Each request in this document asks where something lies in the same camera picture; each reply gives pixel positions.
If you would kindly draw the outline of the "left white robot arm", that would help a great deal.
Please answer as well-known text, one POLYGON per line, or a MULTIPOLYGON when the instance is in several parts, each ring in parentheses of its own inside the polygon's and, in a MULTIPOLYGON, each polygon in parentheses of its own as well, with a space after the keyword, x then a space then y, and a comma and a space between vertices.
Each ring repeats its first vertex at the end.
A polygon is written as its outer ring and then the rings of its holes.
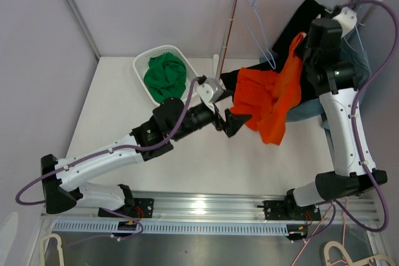
POLYGON ((43 156, 41 173, 44 176, 42 188, 46 211, 60 214, 83 206, 99 209, 100 216, 114 211, 127 217, 136 205, 130 188, 124 184, 92 184, 91 179, 122 166, 157 158, 173 149, 172 141, 179 141, 209 124, 232 137, 250 119, 249 114, 234 114, 230 110, 221 116, 217 108, 209 108, 205 103, 185 109, 180 99, 167 98, 153 110, 147 122, 112 145, 74 158, 58 159, 53 154, 43 156), (155 148, 169 136, 181 114, 184 114, 184 119, 171 141, 155 148))

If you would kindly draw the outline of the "green t shirt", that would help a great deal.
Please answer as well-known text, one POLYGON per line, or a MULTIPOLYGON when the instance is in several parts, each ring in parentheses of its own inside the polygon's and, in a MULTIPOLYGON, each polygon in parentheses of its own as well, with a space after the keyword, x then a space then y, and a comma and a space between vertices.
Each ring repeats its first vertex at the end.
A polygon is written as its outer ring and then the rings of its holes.
POLYGON ((181 98, 186 89, 186 66, 170 52, 152 57, 148 62, 144 83, 154 101, 181 98))

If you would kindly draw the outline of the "orange t shirt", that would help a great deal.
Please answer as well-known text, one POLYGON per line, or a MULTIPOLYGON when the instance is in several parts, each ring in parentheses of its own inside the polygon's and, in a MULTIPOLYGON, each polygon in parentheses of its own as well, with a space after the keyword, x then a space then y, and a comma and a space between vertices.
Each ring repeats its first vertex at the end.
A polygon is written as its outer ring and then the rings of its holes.
POLYGON ((295 49, 305 38, 306 33, 300 32, 292 40, 281 72, 245 68, 238 72, 231 112, 251 115, 246 126, 259 132, 267 145, 281 144, 286 132, 286 115, 300 103, 303 60, 295 54, 295 49))

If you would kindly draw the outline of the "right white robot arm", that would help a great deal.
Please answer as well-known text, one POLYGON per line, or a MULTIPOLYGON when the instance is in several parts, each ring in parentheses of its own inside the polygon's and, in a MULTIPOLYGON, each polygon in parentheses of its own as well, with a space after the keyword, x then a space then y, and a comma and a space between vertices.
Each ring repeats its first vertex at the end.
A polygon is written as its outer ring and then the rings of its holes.
POLYGON ((303 48, 304 72, 318 97, 330 128, 333 171, 319 173, 313 182, 286 194, 284 213, 298 219, 307 207, 362 194, 387 182, 368 150, 354 64, 340 56, 342 27, 334 19, 312 21, 303 48))

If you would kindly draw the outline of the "light blue wire hanger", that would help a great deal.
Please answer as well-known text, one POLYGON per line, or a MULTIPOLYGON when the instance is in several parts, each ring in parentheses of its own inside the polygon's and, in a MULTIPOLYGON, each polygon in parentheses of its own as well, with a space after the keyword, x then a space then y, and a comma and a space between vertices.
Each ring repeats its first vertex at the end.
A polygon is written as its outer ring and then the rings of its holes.
POLYGON ((264 61, 269 64, 269 66, 272 68, 272 70, 276 70, 276 67, 277 67, 276 60, 274 58, 274 54, 269 50, 269 44, 268 44, 268 41, 267 41, 266 32, 265 32, 262 20, 261 20, 261 18, 259 16, 259 13, 257 11, 257 7, 256 7, 257 0, 252 0, 252 1, 242 0, 242 1, 244 1, 248 5, 248 7, 250 7, 252 9, 254 15, 256 16, 256 19, 257 19, 258 24, 259 24, 259 28, 261 30, 262 38, 263 38, 263 44, 261 44, 258 41, 254 31, 251 29, 246 17, 242 13, 242 10, 239 7, 237 7, 236 8, 236 12, 238 13, 238 16, 243 21, 246 29, 249 31, 253 41, 256 43, 256 45, 258 46, 259 50, 261 51, 261 54, 262 54, 262 56, 264 58, 264 61))

